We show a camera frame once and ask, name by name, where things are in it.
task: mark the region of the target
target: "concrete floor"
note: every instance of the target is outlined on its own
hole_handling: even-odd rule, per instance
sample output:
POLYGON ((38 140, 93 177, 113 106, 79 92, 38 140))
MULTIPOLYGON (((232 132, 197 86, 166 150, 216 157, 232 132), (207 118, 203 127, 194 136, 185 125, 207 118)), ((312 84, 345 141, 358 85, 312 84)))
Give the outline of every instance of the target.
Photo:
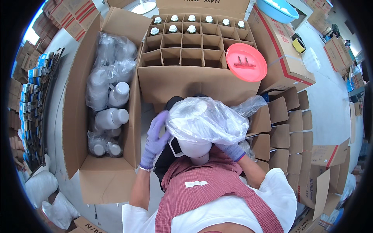
MULTIPOLYGON (((102 0, 94 0, 96 7, 105 17, 108 7, 102 4, 102 0)), ((138 0, 125 7, 131 10, 138 4, 138 0)), ((246 12, 247 19, 252 4, 246 12)), ((158 14, 158 9, 145 14, 147 17, 158 14)), ((315 73, 316 84, 307 88, 313 118, 313 141, 314 145, 339 144, 350 137, 350 110, 348 105, 348 94, 341 76, 332 70, 329 60, 322 48, 323 42, 317 31, 308 23, 299 29, 307 47, 312 47, 321 61, 321 69, 315 73)), ((103 230, 114 233, 122 232, 121 206, 124 203, 107 205, 86 205, 82 201, 79 173, 77 172, 71 180, 66 175, 62 151, 62 110, 63 93, 68 73, 75 56, 79 43, 76 42, 65 30, 60 30, 53 38, 47 51, 55 51, 65 47, 62 57, 60 72, 54 86, 48 113, 47 142, 48 155, 50 157, 50 171, 55 174, 59 183, 59 190, 75 206, 82 216, 96 224, 103 230)), ((149 129, 152 118, 156 115, 151 104, 142 103, 141 106, 141 150, 144 149, 146 132, 149 129)), ((362 117, 356 119, 356 140, 351 144, 350 171, 357 164, 357 158, 362 144, 363 122, 362 117)), ((159 188, 159 181, 152 172, 150 177, 150 204, 149 212, 152 214, 158 208, 163 192, 159 188)))

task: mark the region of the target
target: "person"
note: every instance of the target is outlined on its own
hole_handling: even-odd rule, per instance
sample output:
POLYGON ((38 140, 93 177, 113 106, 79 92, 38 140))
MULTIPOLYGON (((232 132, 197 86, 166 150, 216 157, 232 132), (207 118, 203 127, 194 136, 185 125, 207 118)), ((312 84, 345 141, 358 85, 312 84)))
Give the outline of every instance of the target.
MULTIPOLYGON (((180 98, 171 99, 166 109, 180 98)), ((151 122, 130 201, 122 206, 124 233, 290 230, 297 200, 281 169, 265 173, 238 144, 215 144, 209 161, 201 166, 193 165, 187 156, 176 158, 168 151, 170 133, 159 136, 168 115, 164 110, 151 122), (158 210, 150 215, 150 173, 159 154, 154 172, 165 194, 158 210), (242 172, 251 186, 239 178, 242 172)))

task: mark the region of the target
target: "purple glove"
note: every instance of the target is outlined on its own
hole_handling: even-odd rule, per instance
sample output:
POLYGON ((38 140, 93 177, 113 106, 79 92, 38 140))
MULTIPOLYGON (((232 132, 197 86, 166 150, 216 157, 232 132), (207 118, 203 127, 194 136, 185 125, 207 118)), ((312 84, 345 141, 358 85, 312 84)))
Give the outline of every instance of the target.
POLYGON ((144 169, 152 169, 154 159, 158 154, 160 154, 164 146, 166 145, 171 134, 166 131, 164 135, 159 138, 159 133, 161 131, 162 125, 166 121, 169 112, 167 110, 160 112, 150 124, 150 129, 148 130, 148 136, 146 137, 145 150, 141 157, 140 167, 144 169))
POLYGON ((235 162, 238 162, 246 154, 246 152, 242 150, 238 143, 233 145, 215 145, 235 162))

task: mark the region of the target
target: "red plate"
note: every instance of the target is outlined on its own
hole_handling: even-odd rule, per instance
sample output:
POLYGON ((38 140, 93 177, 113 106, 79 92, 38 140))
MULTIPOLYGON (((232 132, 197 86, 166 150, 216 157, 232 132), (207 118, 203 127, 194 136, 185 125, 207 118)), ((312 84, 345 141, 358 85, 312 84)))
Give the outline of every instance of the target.
POLYGON ((248 44, 231 45, 227 50, 226 60, 232 73, 246 82, 258 82, 267 75, 267 63, 263 55, 248 44), (246 63, 246 57, 248 63, 256 65, 256 67, 235 66, 235 63, 239 63, 238 56, 242 63, 246 63))

